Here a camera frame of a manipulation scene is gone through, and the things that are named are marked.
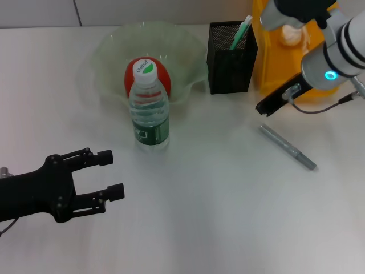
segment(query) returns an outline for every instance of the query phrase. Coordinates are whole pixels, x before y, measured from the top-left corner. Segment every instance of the yellow plastic bottle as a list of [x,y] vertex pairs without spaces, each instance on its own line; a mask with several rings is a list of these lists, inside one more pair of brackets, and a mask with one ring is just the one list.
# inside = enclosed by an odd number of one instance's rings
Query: yellow plastic bottle
[[[254,68],[254,81],[262,95],[269,95],[293,76],[301,72],[301,61],[305,55],[303,40],[295,46],[286,46],[283,43],[282,28],[266,31],[260,23],[260,16],[269,0],[254,0],[252,26],[258,45],[257,59]],[[315,21],[306,25],[309,41],[306,50],[311,51],[322,43],[325,38]],[[316,98],[323,98],[336,93],[338,88],[331,91],[313,89],[300,98],[314,102]]]

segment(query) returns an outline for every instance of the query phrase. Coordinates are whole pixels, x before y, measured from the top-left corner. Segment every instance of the white bottle cap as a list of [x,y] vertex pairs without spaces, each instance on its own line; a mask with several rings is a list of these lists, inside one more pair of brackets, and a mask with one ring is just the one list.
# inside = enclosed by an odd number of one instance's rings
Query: white bottle cap
[[157,80],[157,67],[154,61],[149,59],[138,60],[133,65],[135,83],[140,87],[151,87]]

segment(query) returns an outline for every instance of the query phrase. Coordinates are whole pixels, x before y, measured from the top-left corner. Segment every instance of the green pen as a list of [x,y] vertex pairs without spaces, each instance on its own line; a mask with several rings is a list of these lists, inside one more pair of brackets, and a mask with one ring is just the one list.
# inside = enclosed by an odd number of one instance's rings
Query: green pen
[[248,31],[249,27],[251,26],[252,18],[253,17],[251,15],[248,15],[246,17],[246,20],[240,24],[240,28],[236,32],[234,39],[233,39],[233,43],[232,43],[231,47],[229,48],[229,50],[236,49],[238,43],[240,42],[242,37],[245,36],[246,32]]

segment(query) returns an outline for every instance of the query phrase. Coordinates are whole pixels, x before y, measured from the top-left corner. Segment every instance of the wall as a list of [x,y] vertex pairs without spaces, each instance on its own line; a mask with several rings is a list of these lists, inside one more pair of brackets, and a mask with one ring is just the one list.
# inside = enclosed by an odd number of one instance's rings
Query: wall
[[[0,27],[110,26],[148,20],[209,23],[244,19],[252,0],[0,0]],[[365,10],[364,0],[339,0],[344,12]]]
[[0,27],[79,26],[73,0],[0,0]]
[[197,24],[241,20],[252,0],[76,0],[83,26],[164,20]]

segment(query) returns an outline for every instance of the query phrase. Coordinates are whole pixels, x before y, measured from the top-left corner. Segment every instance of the black cable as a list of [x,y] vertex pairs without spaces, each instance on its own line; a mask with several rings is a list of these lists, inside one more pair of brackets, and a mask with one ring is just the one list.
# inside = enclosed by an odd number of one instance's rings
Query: black cable
[[353,92],[353,93],[350,93],[348,95],[346,95],[345,97],[342,97],[341,99],[338,100],[337,103],[333,104],[332,106],[328,107],[328,108],[325,108],[324,110],[318,110],[318,111],[305,111],[305,110],[302,110],[301,108],[299,108],[295,103],[294,103],[294,99],[293,97],[291,96],[289,99],[288,99],[288,102],[293,105],[293,107],[300,111],[301,113],[304,113],[304,114],[320,114],[320,113],[323,113],[323,112],[326,112],[328,110],[331,110],[332,108],[336,107],[336,106],[339,106],[340,104],[345,104],[349,101],[352,101],[354,100],[356,97],[358,96],[358,93],[357,92]]
[[78,20],[79,20],[79,25],[80,25],[80,27],[82,27],[81,18],[80,18],[78,6],[76,4],[76,0],[74,0],[74,7],[75,7],[75,11],[76,11],[76,16],[78,17]]
[[323,112],[326,112],[328,110],[331,110],[332,108],[336,107],[336,106],[339,106],[340,103],[335,103],[333,104],[332,106],[328,107],[328,108],[325,108],[324,110],[318,110],[318,111],[305,111],[305,110],[302,110],[300,109],[294,102],[292,103],[293,107],[300,111],[301,113],[304,113],[304,114],[320,114],[320,113],[323,113]]
[[19,218],[16,218],[14,221],[11,222],[11,224],[9,224],[7,226],[7,228],[5,228],[3,231],[0,231],[0,237],[1,235],[3,235],[6,231],[8,231],[16,222],[17,220],[19,220]]

